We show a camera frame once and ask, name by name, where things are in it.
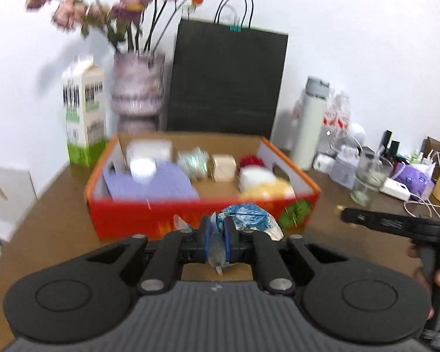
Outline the blue white snack bag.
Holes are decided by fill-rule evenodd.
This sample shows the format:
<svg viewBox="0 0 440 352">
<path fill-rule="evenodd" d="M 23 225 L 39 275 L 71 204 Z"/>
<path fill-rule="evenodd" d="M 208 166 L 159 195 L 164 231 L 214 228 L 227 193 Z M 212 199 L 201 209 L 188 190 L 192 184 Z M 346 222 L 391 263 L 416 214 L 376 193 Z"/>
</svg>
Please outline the blue white snack bag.
<svg viewBox="0 0 440 352">
<path fill-rule="evenodd" d="M 274 242 L 279 242 L 285 237 L 274 217 L 256 204 L 230 205 L 219 212 L 213 212 L 206 216 L 211 217 L 214 228 L 210 238 L 208 262 L 204 264 L 210 265 L 219 275 L 222 275 L 223 271 L 231 265 L 241 262 L 241 258 L 247 254 L 252 246 L 252 233 L 266 233 Z M 223 223 L 227 216 L 233 217 L 238 231 L 238 259 L 232 264 L 226 261 L 223 237 Z M 187 252 L 187 260 L 191 263 L 201 263 L 199 261 L 199 226 L 194 228 L 178 215 L 174 217 L 174 220 L 175 229 L 191 237 L 188 242 L 192 244 L 192 247 Z"/>
</svg>

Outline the purple cloth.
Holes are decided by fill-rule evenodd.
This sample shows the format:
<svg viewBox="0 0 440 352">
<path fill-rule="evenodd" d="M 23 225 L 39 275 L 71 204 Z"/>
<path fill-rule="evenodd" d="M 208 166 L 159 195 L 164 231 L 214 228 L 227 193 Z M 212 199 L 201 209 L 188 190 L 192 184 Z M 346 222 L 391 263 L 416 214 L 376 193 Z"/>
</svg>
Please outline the purple cloth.
<svg viewBox="0 0 440 352">
<path fill-rule="evenodd" d="M 103 172 L 105 186 L 113 199 L 125 200 L 199 200 L 199 194 L 189 177 L 178 165 L 163 162 L 157 165 L 153 177 L 137 182 L 129 173 Z"/>
</svg>

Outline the iridescent wrapper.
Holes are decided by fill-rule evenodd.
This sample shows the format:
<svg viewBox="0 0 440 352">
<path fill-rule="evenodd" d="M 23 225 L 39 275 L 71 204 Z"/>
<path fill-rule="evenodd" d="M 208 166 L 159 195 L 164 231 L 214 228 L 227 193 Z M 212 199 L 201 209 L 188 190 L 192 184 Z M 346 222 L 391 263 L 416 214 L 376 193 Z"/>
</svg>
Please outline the iridescent wrapper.
<svg viewBox="0 0 440 352">
<path fill-rule="evenodd" d="M 209 153 L 197 147 L 189 152 L 178 152 L 177 165 L 191 180 L 205 180 L 209 160 Z"/>
</svg>

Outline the yellow plush toy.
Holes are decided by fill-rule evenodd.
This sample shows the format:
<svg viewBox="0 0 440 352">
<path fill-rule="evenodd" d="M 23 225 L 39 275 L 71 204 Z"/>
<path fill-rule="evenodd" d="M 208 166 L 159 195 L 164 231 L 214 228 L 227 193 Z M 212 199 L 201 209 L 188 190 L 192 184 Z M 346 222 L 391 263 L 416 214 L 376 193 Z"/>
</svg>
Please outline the yellow plush toy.
<svg viewBox="0 0 440 352">
<path fill-rule="evenodd" d="M 292 185 L 277 177 L 267 168 L 251 165 L 239 173 L 239 197 L 243 200 L 292 199 L 296 196 Z"/>
</svg>

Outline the red artificial rose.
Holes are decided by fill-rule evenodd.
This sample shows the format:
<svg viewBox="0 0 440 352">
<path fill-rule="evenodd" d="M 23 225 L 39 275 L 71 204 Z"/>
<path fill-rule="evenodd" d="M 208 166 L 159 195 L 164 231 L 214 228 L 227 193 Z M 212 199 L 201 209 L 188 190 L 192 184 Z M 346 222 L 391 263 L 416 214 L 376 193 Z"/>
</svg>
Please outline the red artificial rose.
<svg viewBox="0 0 440 352">
<path fill-rule="evenodd" d="M 245 168 L 248 166 L 259 166 L 259 167 L 264 168 L 265 163 L 263 162 L 263 160 L 260 157 L 250 154 L 250 155 L 246 155 L 246 156 L 242 157 L 238 161 L 238 171 L 240 171 L 242 168 Z"/>
</svg>

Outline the white round lid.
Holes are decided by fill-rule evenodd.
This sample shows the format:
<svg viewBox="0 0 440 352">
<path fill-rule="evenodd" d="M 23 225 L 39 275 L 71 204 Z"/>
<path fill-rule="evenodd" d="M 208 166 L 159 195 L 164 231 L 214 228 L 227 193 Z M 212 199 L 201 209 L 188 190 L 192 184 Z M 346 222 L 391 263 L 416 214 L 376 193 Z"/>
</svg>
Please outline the white round lid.
<svg viewBox="0 0 440 352">
<path fill-rule="evenodd" d="M 152 157 L 134 157 L 128 167 L 132 178 L 139 184 L 147 184 L 157 171 L 156 162 Z"/>
</svg>

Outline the clear plastic wipes pack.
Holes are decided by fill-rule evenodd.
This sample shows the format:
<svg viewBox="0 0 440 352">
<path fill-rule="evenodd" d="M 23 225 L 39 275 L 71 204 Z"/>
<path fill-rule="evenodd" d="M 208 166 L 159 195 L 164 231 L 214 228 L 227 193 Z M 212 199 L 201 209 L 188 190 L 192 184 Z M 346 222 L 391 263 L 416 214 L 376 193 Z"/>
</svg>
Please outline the clear plastic wipes pack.
<svg viewBox="0 0 440 352">
<path fill-rule="evenodd" d="M 150 157 L 156 162 L 169 162 L 172 160 L 172 142 L 168 140 L 139 139 L 131 141 L 126 147 L 126 161 L 140 157 Z"/>
</svg>

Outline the purple pouch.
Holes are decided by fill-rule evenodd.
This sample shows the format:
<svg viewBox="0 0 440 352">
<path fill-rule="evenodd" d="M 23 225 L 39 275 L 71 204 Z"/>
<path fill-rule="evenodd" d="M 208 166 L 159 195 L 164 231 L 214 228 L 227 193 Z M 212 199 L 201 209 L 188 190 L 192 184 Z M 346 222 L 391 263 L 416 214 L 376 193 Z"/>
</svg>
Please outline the purple pouch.
<svg viewBox="0 0 440 352">
<path fill-rule="evenodd" d="M 419 200 L 428 199 L 435 187 L 426 173 L 403 163 L 396 164 L 391 179 L 403 184 L 407 187 L 411 196 Z"/>
</svg>

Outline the red cardboard box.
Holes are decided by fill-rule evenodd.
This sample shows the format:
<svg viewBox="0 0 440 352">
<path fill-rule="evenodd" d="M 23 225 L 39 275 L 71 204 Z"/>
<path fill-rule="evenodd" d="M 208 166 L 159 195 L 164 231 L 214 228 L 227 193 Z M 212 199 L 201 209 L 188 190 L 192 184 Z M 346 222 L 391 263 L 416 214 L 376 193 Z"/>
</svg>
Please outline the red cardboard box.
<svg viewBox="0 0 440 352">
<path fill-rule="evenodd" d="M 105 185 L 103 173 L 109 167 L 119 172 L 125 170 L 125 150 L 131 141 L 161 139 L 172 143 L 174 153 L 199 147 L 209 154 L 228 154 L 236 160 L 256 155 L 269 170 L 281 170 L 288 176 L 295 196 L 291 199 L 260 201 L 258 206 L 271 214 L 286 231 L 304 231 L 311 210 L 302 211 L 294 225 L 288 221 L 288 212 L 295 204 L 308 203 L 310 208 L 314 208 L 321 193 L 319 185 L 266 138 L 227 133 L 118 133 L 105 147 L 84 190 L 89 215 L 100 239 L 116 240 L 134 233 L 144 233 L 150 239 L 158 240 L 172 230 L 174 215 L 192 226 L 198 226 L 204 215 L 240 204 L 237 182 L 213 180 L 193 182 L 199 194 L 197 201 L 153 202 L 148 199 L 113 198 Z"/>
</svg>

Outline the clear drinking glass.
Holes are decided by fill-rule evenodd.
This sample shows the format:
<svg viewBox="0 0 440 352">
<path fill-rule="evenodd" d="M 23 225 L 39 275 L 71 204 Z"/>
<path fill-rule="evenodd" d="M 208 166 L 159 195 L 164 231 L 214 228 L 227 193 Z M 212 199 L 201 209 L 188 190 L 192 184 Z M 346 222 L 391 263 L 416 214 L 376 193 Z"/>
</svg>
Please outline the clear drinking glass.
<svg viewBox="0 0 440 352">
<path fill-rule="evenodd" d="M 351 199 L 360 206 L 369 207 L 392 171 L 392 163 L 386 158 L 377 155 L 362 155 L 356 170 Z"/>
</svg>

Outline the white usb charger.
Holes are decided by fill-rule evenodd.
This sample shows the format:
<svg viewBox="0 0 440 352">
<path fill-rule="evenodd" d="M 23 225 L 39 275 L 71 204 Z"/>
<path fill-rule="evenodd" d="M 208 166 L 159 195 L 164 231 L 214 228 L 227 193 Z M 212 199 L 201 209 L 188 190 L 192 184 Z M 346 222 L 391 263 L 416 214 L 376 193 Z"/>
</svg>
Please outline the white usb charger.
<svg viewBox="0 0 440 352">
<path fill-rule="evenodd" d="M 318 153 L 315 156 L 312 167 L 321 173 L 329 174 L 334 168 L 335 158 L 324 153 Z"/>
</svg>

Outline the white thermos bottle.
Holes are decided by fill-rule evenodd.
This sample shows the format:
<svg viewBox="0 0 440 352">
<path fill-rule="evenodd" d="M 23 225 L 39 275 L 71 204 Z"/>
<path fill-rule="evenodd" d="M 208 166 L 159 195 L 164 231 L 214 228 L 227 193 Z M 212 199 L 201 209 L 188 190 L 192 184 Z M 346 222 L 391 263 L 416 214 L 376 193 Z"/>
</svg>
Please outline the white thermos bottle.
<svg viewBox="0 0 440 352">
<path fill-rule="evenodd" d="M 319 142 L 324 114 L 327 109 L 330 84 L 320 78 L 309 76 L 299 109 L 296 141 L 292 148 L 293 162 L 303 170 L 309 170 Z"/>
</svg>

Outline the black paper bag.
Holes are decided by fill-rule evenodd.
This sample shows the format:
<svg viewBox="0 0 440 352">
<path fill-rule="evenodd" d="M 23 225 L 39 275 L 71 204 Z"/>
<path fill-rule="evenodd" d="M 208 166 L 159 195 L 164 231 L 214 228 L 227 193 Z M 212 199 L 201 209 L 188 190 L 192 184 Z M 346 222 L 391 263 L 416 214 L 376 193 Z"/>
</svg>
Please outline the black paper bag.
<svg viewBox="0 0 440 352">
<path fill-rule="evenodd" d="M 221 0 L 219 8 L 230 0 Z M 269 138 L 288 34 L 254 29 L 253 0 L 240 22 L 181 19 L 167 101 L 167 130 Z"/>
</svg>

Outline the white green milk carton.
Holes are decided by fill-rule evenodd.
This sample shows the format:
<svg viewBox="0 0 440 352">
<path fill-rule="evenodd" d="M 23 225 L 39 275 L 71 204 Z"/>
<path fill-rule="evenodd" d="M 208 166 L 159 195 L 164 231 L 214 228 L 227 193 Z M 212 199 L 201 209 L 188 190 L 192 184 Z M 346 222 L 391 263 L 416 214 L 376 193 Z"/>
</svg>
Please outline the white green milk carton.
<svg viewBox="0 0 440 352">
<path fill-rule="evenodd" d="M 69 160 L 92 167 L 107 142 L 105 70 L 93 56 L 76 56 L 64 70 L 62 100 Z"/>
</svg>

